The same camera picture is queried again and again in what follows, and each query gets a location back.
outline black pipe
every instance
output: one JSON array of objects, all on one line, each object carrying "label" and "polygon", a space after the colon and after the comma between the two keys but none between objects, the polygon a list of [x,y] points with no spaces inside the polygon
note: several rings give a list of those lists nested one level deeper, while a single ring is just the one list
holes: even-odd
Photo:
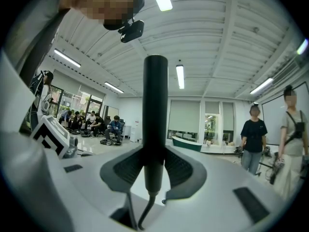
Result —
[{"label": "black pipe", "polygon": [[160,55],[144,61],[143,165],[150,196],[159,193],[165,157],[168,108],[168,60]]}]

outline white ceiling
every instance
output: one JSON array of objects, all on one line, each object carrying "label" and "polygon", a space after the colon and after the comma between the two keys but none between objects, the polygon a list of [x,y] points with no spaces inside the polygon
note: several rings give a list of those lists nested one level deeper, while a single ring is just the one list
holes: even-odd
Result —
[{"label": "white ceiling", "polygon": [[[145,22],[144,34],[130,43],[71,10],[48,56],[96,85],[119,87],[121,96],[140,96],[143,60],[161,54],[169,60],[169,95],[253,100],[250,91],[279,72],[303,40],[276,0],[171,1],[173,9],[161,12],[155,0],[145,0],[135,17]],[[54,48],[82,66],[68,66]],[[175,68],[180,59],[182,90]]]}]

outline camera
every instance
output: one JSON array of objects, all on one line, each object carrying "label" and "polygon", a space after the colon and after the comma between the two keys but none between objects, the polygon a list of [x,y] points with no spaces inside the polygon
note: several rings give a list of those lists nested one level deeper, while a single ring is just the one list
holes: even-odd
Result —
[{"label": "camera", "polygon": [[144,32],[144,22],[143,21],[134,21],[132,19],[133,23],[129,24],[126,23],[125,26],[118,30],[118,33],[121,34],[120,41],[122,43],[128,43],[134,39],[139,38],[143,35]]}]

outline whiteboard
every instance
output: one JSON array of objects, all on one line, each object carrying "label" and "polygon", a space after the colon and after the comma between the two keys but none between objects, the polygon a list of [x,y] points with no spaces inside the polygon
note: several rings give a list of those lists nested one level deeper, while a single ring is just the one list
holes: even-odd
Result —
[{"label": "whiteboard", "polygon": [[[294,88],[297,94],[297,110],[301,110],[309,120],[309,91],[306,82]],[[264,122],[267,128],[267,144],[279,145],[281,136],[281,123],[287,106],[283,95],[262,104]]]}]

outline man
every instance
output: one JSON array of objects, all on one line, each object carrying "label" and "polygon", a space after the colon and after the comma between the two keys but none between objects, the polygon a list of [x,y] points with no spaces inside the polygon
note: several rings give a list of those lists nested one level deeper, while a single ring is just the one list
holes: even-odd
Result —
[{"label": "man", "polygon": [[91,130],[93,131],[93,134],[91,135],[91,138],[97,137],[98,130],[104,130],[104,120],[100,117],[99,113],[95,114],[96,120],[91,124]]},{"label": "man", "polygon": [[82,127],[82,119],[81,119],[81,116],[79,114],[79,112],[75,112],[75,117],[73,119],[73,122],[72,122],[72,127],[71,129],[72,130],[80,130],[81,127]]},{"label": "man", "polygon": [[91,114],[87,116],[85,129],[87,129],[88,125],[91,125],[96,120],[95,113],[95,111],[92,111]]},{"label": "man", "polygon": [[110,140],[111,139],[110,132],[114,133],[116,134],[116,140],[118,144],[120,143],[121,139],[121,123],[119,122],[119,119],[120,119],[119,116],[116,115],[114,117],[114,120],[108,124],[107,129],[105,130],[105,138],[107,140]]},{"label": "man", "polygon": [[64,121],[64,127],[71,127],[71,117],[72,117],[72,111],[65,110],[59,119],[59,124],[61,124],[61,122]]},{"label": "man", "polygon": [[[118,30],[143,6],[144,0],[32,0],[12,25],[4,44],[4,51],[17,73],[29,85],[33,73],[51,47],[61,20],[70,9],[80,11],[87,18],[103,23],[108,30]],[[27,67],[32,69],[23,70],[26,58],[38,41],[43,40],[40,33],[49,25],[54,25],[53,23],[55,27],[51,26],[51,37],[45,37],[45,42],[40,46],[39,56],[32,59],[30,67]],[[27,73],[30,76],[30,79],[27,76],[29,80],[25,77]]]}]

